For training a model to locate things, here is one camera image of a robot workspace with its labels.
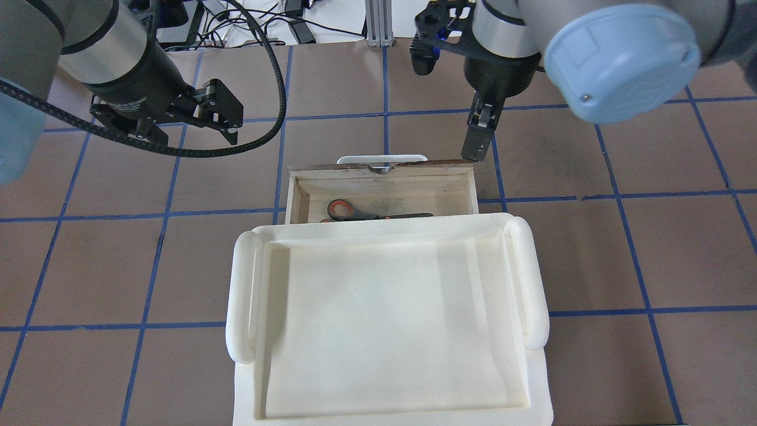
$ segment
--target white tray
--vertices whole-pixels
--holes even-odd
[[[258,227],[232,266],[234,424],[549,425],[548,333],[521,218]]]

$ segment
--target tray handle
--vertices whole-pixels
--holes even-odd
[[[523,218],[512,218],[505,224],[505,234],[512,239],[516,257],[518,285],[525,313],[523,344],[530,350],[541,350],[550,335],[550,313],[544,296],[534,235]]]
[[[255,360],[256,324],[253,314],[253,288],[262,276],[263,239],[254,231],[239,236],[234,245],[229,309],[226,313],[226,349],[239,364]]]
[[[365,163],[409,163],[428,161],[425,155],[346,155],[336,161],[336,164],[365,164]]]

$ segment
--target blue tape line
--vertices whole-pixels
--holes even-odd
[[[172,211],[169,216],[246,215],[247,213],[272,213],[274,208],[234,208],[228,210]]]
[[[694,98],[694,102],[738,102],[738,101],[757,101],[757,96],[732,96],[730,98]]]
[[[382,46],[382,77],[384,81],[384,155],[389,155],[389,64],[386,46]]]
[[[585,311],[551,311],[551,318],[646,315],[646,309],[594,309]]]
[[[287,121],[305,121],[305,120],[333,120],[337,118],[366,118],[380,117],[381,112],[369,112],[365,114],[330,114],[330,115],[304,115],[299,117],[288,117]]]
[[[499,203],[499,200],[488,204]],[[623,315],[647,315],[652,312],[657,314],[688,314],[710,312],[751,312],[757,311],[757,305],[711,305],[711,306],[680,306],[670,308],[651,309],[585,309],[577,311],[550,311],[551,318],[564,317],[603,317]],[[196,322],[159,322],[159,323],[126,323],[126,324],[64,324],[64,325],[30,325],[28,332],[35,331],[71,331],[71,330],[157,330],[167,328],[211,328],[225,327],[225,321],[196,321]],[[18,333],[24,330],[23,326],[0,327],[0,333]]]
[[[212,328],[225,327],[226,321],[198,321],[198,322],[159,322],[145,324],[147,329],[167,329],[167,328]]]
[[[276,121],[275,118],[245,118],[242,123],[272,123]]]
[[[741,223],[744,225],[744,229],[746,230],[746,235],[749,237],[749,242],[752,244],[752,249],[755,251],[755,253],[757,253],[757,238],[755,238],[754,230],[749,224],[749,219],[746,218],[746,213],[744,212],[744,208],[741,206],[739,197],[734,195],[734,202],[736,203],[736,210],[739,212],[739,216],[741,217]]]
[[[160,123],[157,126],[158,127],[179,127],[179,126],[183,126],[183,125],[184,125],[184,123],[178,122],[178,123]]]
[[[87,133],[86,136],[84,136],[84,142],[82,143],[82,148],[79,151],[79,157],[76,160],[76,166],[73,168],[73,173],[71,174],[71,181],[68,184],[68,190],[66,191],[66,196],[63,201],[63,205],[61,206],[61,214],[60,216],[64,216],[66,214],[66,209],[68,209],[68,203],[71,200],[71,194],[73,194],[73,187],[76,185],[76,178],[79,176],[79,170],[81,170],[82,163],[84,162],[84,153],[87,150],[87,146],[89,145],[89,139],[92,135],[90,133]],[[5,396],[8,395],[8,388],[11,385],[11,379],[13,378],[13,373],[16,369],[16,364],[18,363],[18,357],[21,354],[21,348],[23,347],[23,341],[26,337],[26,329],[29,327],[29,325],[32,322],[32,316],[34,315],[34,308],[37,305],[37,301],[39,300],[39,293],[42,291],[42,283],[45,282],[45,275],[47,274],[48,266],[50,265],[50,258],[52,257],[53,249],[55,248],[55,242],[58,240],[58,235],[61,232],[61,225],[63,224],[63,221],[58,221],[55,225],[55,231],[52,234],[52,238],[50,239],[50,246],[48,247],[47,254],[45,255],[45,261],[42,263],[42,270],[39,272],[39,279],[37,280],[37,285],[34,288],[34,294],[32,295],[32,301],[29,305],[29,309],[26,311],[26,319],[24,320],[23,327],[20,332],[20,336],[18,338],[18,343],[16,344],[16,350],[13,353],[13,359],[11,360],[11,365],[8,367],[8,374],[5,376],[5,382],[3,383],[2,392],[0,393],[0,411],[2,410],[2,406],[5,403]]]
[[[637,199],[637,198],[668,198],[668,197],[697,197],[697,196],[726,196],[731,192],[728,190],[715,190],[715,191],[683,191],[680,193],[635,193],[635,194],[620,194],[623,199]]]
[[[200,52],[197,58],[197,65],[195,66],[195,75],[192,81],[193,86],[197,86],[197,80],[200,76],[200,69],[202,67],[203,52]],[[181,139],[179,140],[179,148],[184,146],[187,124],[183,124]],[[179,176],[179,166],[181,158],[176,157],[173,163],[173,173],[171,174],[171,182],[168,186],[168,195],[166,197],[166,208],[164,210],[163,223],[160,227],[160,236],[157,239],[157,246],[155,247],[155,257],[152,264],[152,271],[150,273],[150,284],[148,285],[147,296],[145,297],[145,308],[142,310],[142,322],[139,329],[139,335],[137,336],[137,344],[134,349],[134,360],[132,361],[132,370],[129,373],[129,384],[126,387],[126,396],[123,400],[123,411],[121,412],[121,426],[126,426],[126,419],[129,416],[129,406],[132,401],[132,392],[134,391],[134,382],[137,376],[137,367],[139,367],[139,358],[142,355],[142,344],[145,341],[145,325],[147,324],[148,317],[150,315],[150,304],[152,302],[152,295],[155,288],[155,280],[157,278],[157,269],[160,264],[160,254],[163,251],[163,243],[166,237],[166,230],[168,229],[168,220],[170,218],[171,204],[173,202],[173,192],[176,188],[176,179]]]
[[[494,156],[494,173],[497,175],[497,186],[500,189],[500,202],[502,202],[502,211],[507,212],[507,195],[505,194],[505,184],[502,180],[502,168],[500,166],[500,152],[497,149],[497,136],[491,137],[491,153]]]
[[[757,311],[757,305],[683,306],[680,308],[652,308],[656,314],[687,314],[693,312],[745,312]]]
[[[72,331],[72,330],[158,330],[166,328],[211,328],[225,327],[225,321],[190,321],[190,322],[154,322],[154,323],[126,323],[126,324],[62,324],[62,325],[30,325],[16,327],[0,327],[0,333],[17,333],[19,331]]]
[[[291,79],[291,63],[294,57],[294,48],[289,46],[288,59],[286,64],[286,79],[284,81],[284,92],[287,99],[289,99],[289,81]],[[273,194],[273,215],[271,218],[271,224],[279,224],[279,212],[282,210],[281,204],[281,192],[282,192],[282,175],[284,174],[284,150],[285,150],[285,138],[286,138],[286,121],[282,125],[282,129],[279,132],[279,166],[276,169],[276,192]]]
[[[715,149],[715,144],[712,142],[712,138],[709,135],[709,131],[707,131],[707,126],[705,125],[705,121],[702,119],[702,114],[699,113],[699,107],[696,106],[696,102],[694,102],[694,96],[691,94],[691,89],[689,89],[689,86],[686,86],[686,94],[689,96],[689,100],[691,102],[691,108],[694,109],[694,114],[696,115],[696,120],[699,121],[699,128],[702,130],[702,133],[705,136],[705,140],[707,141],[707,146],[710,148],[710,152],[712,153],[712,157],[715,159],[715,163],[718,165],[718,170],[720,171],[721,177],[723,177],[723,181],[725,182],[725,187],[730,189],[731,182],[728,179],[728,173],[725,171],[725,166],[723,165],[723,161],[720,159],[720,155],[718,155],[717,149]]]
[[[736,204],[736,210],[738,211],[739,216],[741,217],[741,223],[744,226],[746,235],[749,237],[749,242],[752,244],[752,250],[755,253],[757,253],[757,238],[755,238],[754,231],[752,230],[752,227],[749,225],[749,220],[746,218],[744,209],[741,206],[741,201],[739,201],[739,198],[736,196],[737,193],[731,189],[731,180],[728,178],[728,173],[725,170],[723,161],[721,160],[720,155],[718,154],[718,150],[715,148],[715,143],[712,141],[712,138],[710,137],[709,131],[707,130],[707,125],[705,124],[705,121],[702,118],[702,114],[699,112],[699,107],[696,105],[698,101],[694,100],[694,97],[691,94],[691,89],[689,89],[689,86],[686,86],[686,94],[689,96],[689,100],[691,101],[691,108],[694,109],[694,114],[696,115],[696,119],[699,121],[699,127],[702,129],[702,133],[704,134],[705,139],[707,140],[707,145],[710,148],[710,152],[712,152],[712,157],[715,159],[715,163],[717,163],[718,165],[720,175],[722,176],[723,181],[725,182],[725,187],[728,188],[731,196],[734,198],[734,203]]]
[[[673,414],[677,423],[683,423],[681,417],[681,410],[678,407],[678,399],[675,396],[675,389],[673,388],[673,381],[670,378],[670,372],[668,371],[668,363],[665,360],[665,351],[662,348],[662,342],[660,341],[659,332],[657,331],[657,323],[652,311],[652,304],[650,303],[649,294],[646,291],[646,284],[644,283],[644,277],[641,273],[641,265],[636,252],[636,246],[634,245],[634,238],[631,235],[631,228],[628,225],[628,217],[625,214],[623,208],[623,201],[618,191],[618,183],[615,181],[615,173],[612,171],[612,164],[610,163],[610,157],[607,154],[607,148],[605,146],[605,140],[602,136],[602,130],[596,124],[594,124],[594,130],[597,133],[597,140],[600,143],[602,154],[605,157],[605,163],[607,164],[607,171],[610,176],[610,183],[612,184],[612,193],[615,195],[615,202],[618,204],[618,211],[620,212],[621,222],[623,223],[623,231],[625,232],[625,238],[628,242],[628,248],[631,251],[631,260],[634,263],[634,270],[636,272],[636,278],[639,282],[639,290],[641,291],[641,297],[644,301],[644,308],[647,312],[647,319],[650,322],[650,329],[652,331],[652,337],[655,341],[655,347],[657,348],[657,356],[660,362],[660,368],[662,369],[662,376],[665,379],[665,387],[668,389],[668,398],[670,399],[671,407],[673,408]]]
[[[460,114],[463,112],[470,112],[470,109],[468,108],[459,108],[459,109],[429,109],[424,111],[389,111],[387,112],[387,115],[395,116],[395,115],[434,115],[434,114]]]
[[[548,202],[548,201],[576,201],[575,196],[556,196],[556,197],[515,197],[508,198],[507,202]]]
[[[555,105],[514,105],[502,108],[502,111],[523,111],[531,109],[561,109],[567,108],[568,104],[555,104]]]
[[[682,193],[632,193],[620,194],[622,199],[642,199],[642,198],[670,198],[670,197],[687,197],[687,196],[723,196],[730,194],[757,194],[757,190],[714,190],[714,191],[689,191]],[[514,197],[507,198],[507,202],[550,202],[550,201],[575,201],[575,196],[542,196],[542,197]],[[615,199],[613,194],[599,194],[595,196],[581,197],[581,201],[596,199]],[[491,204],[502,202],[500,199],[479,199],[480,204]],[[271,213],[274,208],[232,208],[222,210],[187,210],[172,211],[168,215],[176,216],[203,216],[203,215],[245,215],[248,213]],[[285,208],[278,208],[279,213],[285,211]],[[38,217],[38,218],[0,218],[0,224],[18,223],[18,222],[56,222],[56,221],[126,221],[134,219],[155,219],[162,218],[164,213],[144,213],[140,215],[94,215],[94,216],[63,216],[63,217]]]
[[[615,199],[615,196],[612,194],[600,194],[598,196],[585,196],[581,197],[581,201],[586,201],[590,199]]]

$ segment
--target silver robot arm segment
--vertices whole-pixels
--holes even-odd
[[[462,156],[473,161],[542,57],[571,110],[597,124],[651,111],[700,66],[729,60],[757,91],[757,0],[435,0],[416,28],[418,75],[433,70],[440,49],[466,56],[475,96]],[[447,41],[452,31],[457,44]]]
[[[119,0],[3,0],[0,80],[46,99],[60,65],[95,95],[91,113],[111,131],[167,146],[158,124],[221,132],[231,145],[242,105],[219,80],[195,89]],[[0,184],[18,178],[45,115],[0,96]]]

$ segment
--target black cable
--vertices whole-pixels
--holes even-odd
[[[284,118],[286,116],[286,90],[284,86],[284,78],[282,76],[281,68],[279,68],[279,62],[276,60],[276,54],[273,53],[273,49],[271,48],[268,37],[266,37],[266,35],[263,33],[263,29],[260,28],[260,25],[258,25],[250,12],[243,9],[243,7],[236,0],[224,1],[238,8],[240,12],[245,16],[248,26],[250,27],[250,31],[257,33],[258,36],[260,36],[263,47],[266,49],[266,53],[268,54],[268,59],[271,61],[273,73],[276,76],[276,88],[279,92],[279,114],[276,117],[276,122],[273,124],[268,133],[262,135],[254,141],[221,149],[184,149],[173,148],[170,146],[160,146],[150,143],[147,140],[132,138],[122,133],[112,132],[104,127],[95,126],[94,124],[84,121],[75,115],[63,111],[55,105],[51,105],[43,101],[42,99],[32,95],[25,90],[18,89],[16,86],[11,85],[4,80],[0,80],[0,92],[33,108],[36,108],[54,118],[57,118],[64,123],[70,124],[95,136],[100,136],[102,138],[132,146],[134,148],[144,149],[145,151],[156,152],[158,154],[173,155],[176,157],[211,158],[239,154],[251,149],[255,149],[273,139],[273,137],[279,132],[279,130],[281,130],[281,127],[284,124]]]
[[[283,40],[275,40],[270,43],[271,45],[274,45],[274,46],[286,45],[286,42],[284,42]],[[248,47],[251,45],[263,45],[263,42],[252,40],[249,42],[244,42],[241,45],[233,45],[229,47],[222,47],[219,45],[174,45],[174,46],[165,48],[164,51],[165,52],[181,52],[185,50],[196,50],[196,49],[239,49],[241,47]]]
[[[276,2],[276,4],[275,4],[275,5],[271,6],[271,9],[268,9],[268,10],[266,11],[266,13],[264,13],[264,14],[260,15],[259,17],[257,17],[257,19],[263,19],[263,17],[264,17],[264,16],[266,16],[266,15],[267,15],[267,14],[269,14],[269,13],[271,13],[271,12],[273,11],[273,9],[275,9],[275,8],[276,8],[276,6],[278,6],[278,5],[279,5],[279,2]]]
[[[286,22],[286,23],[287,23],[287,25],[289,25],[289,26],[291,27],[291,22],[290,22],[289,20],[287,20],[286,18],[284,18],[284,17],[280,17],[280,16],[271,17],[271,18],[270,18],[269,20],[267,20],[267,21],[266,21],[266,23],[265,23],[265,24],[263,25],[263,32],[264,32],[264,33],[266,34],[266,36],[268,35],[268,26],[269,26],[270,24],[272,24],[272,23],[276,22],[277,20],[283,20],[284,22]]]
[[[255,13],[265,12],[265,11],[261,11],[261,10],[258,10],[258,9],[247,9],[247,11],[255,12]],[[335,31],[337,33],[349,34],[351,36],[363,37],[363,34],[360,34],[360,33],[354,33],[352,31],[341,30],[339,28],[334,28],[334,27],[327,27],[326,25],[323,25],[323,24],[317,23],[317,22],[313,22],[311,20],[307,20],[307,19],[304,19],[302,17],[293,17],[293,16],[289,16],[287,14],[279,14],[279,13],[274,13],[274,12],[268,12],[266,14],[270,14],[270,15],[273,15],[273,16],[278,17],[278,18],[289,18],[289,19],[292,19],[292,20],[309,23],[310,25],[315,25],[316,27],[323,28],[324,30]],[[274,21],[274,20],[284,20],[284,21],[286,21],[286,19],[276,19],[275,17],[269,19],[269,21]]]
[[[278,5],[279,5],[279,3],[277,2],[277,3],[275,4],[275,5],[271,6],[271,8],[270,8],[270,9],[268,9],[267,11],[265,11],[265,13],[263,13],[262,15],[260,15],[259,17],[257,17],[257,19],[261,19],[261,18],[262,18],[262,17],[264,17],[264,16],[265,16],[265,15],[266,15],[266,14],[267,14],[268,12],[271,12],[271,11],[272,11],[273,9],[275,9],[275,8],[276,8],[276,6],[278,6]],[[243,30],[247,30],[247,28],[244,28],[244,27],[240,27],[239,25],[236,25],[236,23],[238,23],[238,22],[245,22],[245,20],[244,20],[244,19],[242,19],[242,18],[240,18],[240,17],[235,17],[235,18],[231,18],[231,17],[230,17],[230,14],[231,14],[231,12],[233,12],[233,11],[241,12],[241,11],[240,11],[239,9],[237,9],[237,8],[233,8],[233,9],[225,9],[225,10],[223,10],[223,11],[221,11],[221,12],[218,12],[217,14],[212,14],[213,12],[211,12],[211,11],[210,11],[210,9],[208,9],[207,7],[205,8],[205,10],[206,10],[206,11],[208,12],[208,14],[210,14],[210,16],[209,16],[209,17],[208,17],[208,18],[207,18],[207,19],[205,20],[205,25],[204,25],[204,27],[203,27],[203,34],[208,34],[208,33],[212,32],[212,31],[217,31],[217,30],[219,30],[220,28],[222,28],[222,27],[223,27],[224,25],[226,25],[227,23],[232,23],[232,24],[234,25],[234,27],[237,27],[237,28],[241,28],[241,29],[243,29]],[[224,15],[224,14],[226,14],[226,15],[229,15],[229,16],[227,16],[227,17],[223,18],[222,20],[218,19],[219,17],[221,17],[221,16],[222,16],[222,15]],[[218,26],[216,26],[215,28],[213,28],[213,29],[211,30],[211,29],[210,29],[210,25],[211,25],[211,24],[213,23],[213,21],[214,21],[214,20],[218,20],[218,21],[220,22],[220,24],[219,24]],[[255,39],[257,40],[257,41],[260,41],[260,39],[258,39],[258,38],[257,38],[257,35],[255,35],[255,32],[254,32],[254,31],[251,31],[251,33],[252,33],[252,36],[253,36],[253,37],[254,37],[254,38],[255,38]],[[204,41],[204,40],[205,40],[205,39],[206,39],[207,37],[203,37],[203,36],[202,36],[202,35],[201,35],[200,33],[197,33],[197,34],[198,34],[198,36],[200,36],[200,37],[201,37],[201,38],[200,38],[200,39],[198,40],[198,44],[202,44],[202,42],[203,42],[203,41]]]
[[[200,47],[199,45],[202,45],[202,43],[204,43],[205,40],[207,40],[208,38],[210,38],[210,40],[213,41],[213,43],[215,43],[216,39],[214,37],[218,38],[218,40],[217,40],[218,44],[221,47],[224,47],[223,46],[223,39],[218,34],[218,31],[221,30],[224,27],[230,27],[231,25],[233,25],[234,23],[237,23],[237,22],[245,22],[245,20],[242,19],[242,18],[232,18],[230,20],[226,20],[226,21],[224,21],[222,23],[219,23],[212,30],[207,31],[205,34],[200,34],[199,38],[198,38],[198,41],[195,43],[196,47]]]

